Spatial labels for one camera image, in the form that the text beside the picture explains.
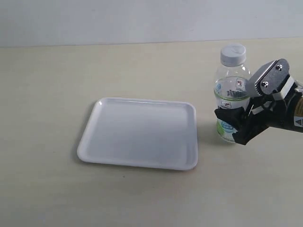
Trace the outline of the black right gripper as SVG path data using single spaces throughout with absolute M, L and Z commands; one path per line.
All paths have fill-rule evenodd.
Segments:
M 256 99 L 250 101 L 251 110 L 243 107 L 235 109 L 215 109 L 217 119 L 228 123 L 237 132 L 232 136 L 236 143 L 246 145 L 268 128 L 278 128 L 302 133 L 303 131 L 303 95 L 293 93 L 284 100 L 269 101 L 254 107 Z

